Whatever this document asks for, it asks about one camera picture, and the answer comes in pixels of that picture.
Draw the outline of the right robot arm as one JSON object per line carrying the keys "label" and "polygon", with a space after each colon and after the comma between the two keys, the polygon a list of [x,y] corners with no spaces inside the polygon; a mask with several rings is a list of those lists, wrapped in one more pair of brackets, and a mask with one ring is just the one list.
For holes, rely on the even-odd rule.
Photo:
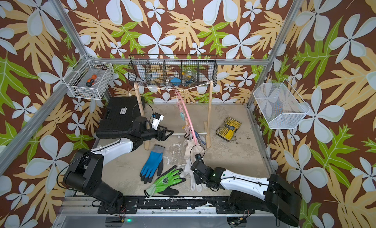
{"label": "right robot arm", "polygon": [[191,170],[196,184],[213,191],[232,190],[229,204],[236,208],[264,210],[285,224],[299,225],[302,195],[282,177],[272,174],[269,178],[254,178],[221,167],[212,169],[204,164],[201,154],[195,155]]}

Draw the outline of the pink clip hanger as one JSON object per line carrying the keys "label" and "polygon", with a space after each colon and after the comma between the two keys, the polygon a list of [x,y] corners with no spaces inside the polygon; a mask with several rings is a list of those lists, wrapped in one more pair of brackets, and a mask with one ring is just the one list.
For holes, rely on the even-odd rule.
{"label": "pink clip hanger", "polygon": [[185,126],[183,129],[185,130],[184,138],[192,139],[195,143],[195,145],[198,144],[197,136],[188,112],[188,109],[185,105],[184,99],[179,93],[179,91],[175,91],[176,99],[177,99],[177,106],[180,111],[180,117],[185,122]]}

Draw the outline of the green rubber glove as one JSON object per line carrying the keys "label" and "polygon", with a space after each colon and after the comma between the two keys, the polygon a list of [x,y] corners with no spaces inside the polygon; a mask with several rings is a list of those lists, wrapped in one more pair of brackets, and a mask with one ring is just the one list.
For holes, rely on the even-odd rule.
{"label": "green rubber glove", "polygon": [[186,181],[185,178],[180,177],[182,172],[183,169],[178,169],[177,166],[174,165],[169,170],[160,175],[148,189],[144,190],[145,196],[147,198],[152,197],[154,194],[177,196],[179,194],[179,191],[172,187]]}

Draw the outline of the white cotton glove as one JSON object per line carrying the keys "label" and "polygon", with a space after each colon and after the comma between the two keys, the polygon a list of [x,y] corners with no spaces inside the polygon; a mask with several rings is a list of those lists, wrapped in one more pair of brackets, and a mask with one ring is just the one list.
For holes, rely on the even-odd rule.
{"label": "white cotton glove", "polygon": [[191,170],[192,163],[189,159],[186,160],[186,165],[184,167],[183,172],[180,174],[181,178],[187,179],[187,177],[190,177],[190,189],[191,191],[197,191],[202,192],[203,187],[201,184],[196,184],[193,171]]}

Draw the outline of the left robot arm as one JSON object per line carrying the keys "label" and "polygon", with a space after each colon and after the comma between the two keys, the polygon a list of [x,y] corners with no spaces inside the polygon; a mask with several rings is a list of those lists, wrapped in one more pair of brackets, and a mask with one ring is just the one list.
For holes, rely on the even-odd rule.
{"label": "left robot arm", "polygon": [[143,116],[136,117],[133,127],[122,131],[117,142],[90,151],[79,150],[68,166],[63,182],[70,189],[101,201],[108,213],[125,211],[124,195],[102,180],[103,166],[121,155],[135,151],[145,141],[168,139],[174,132],[160,125],[162,119],[163,116],[159,114],[152,121]]}

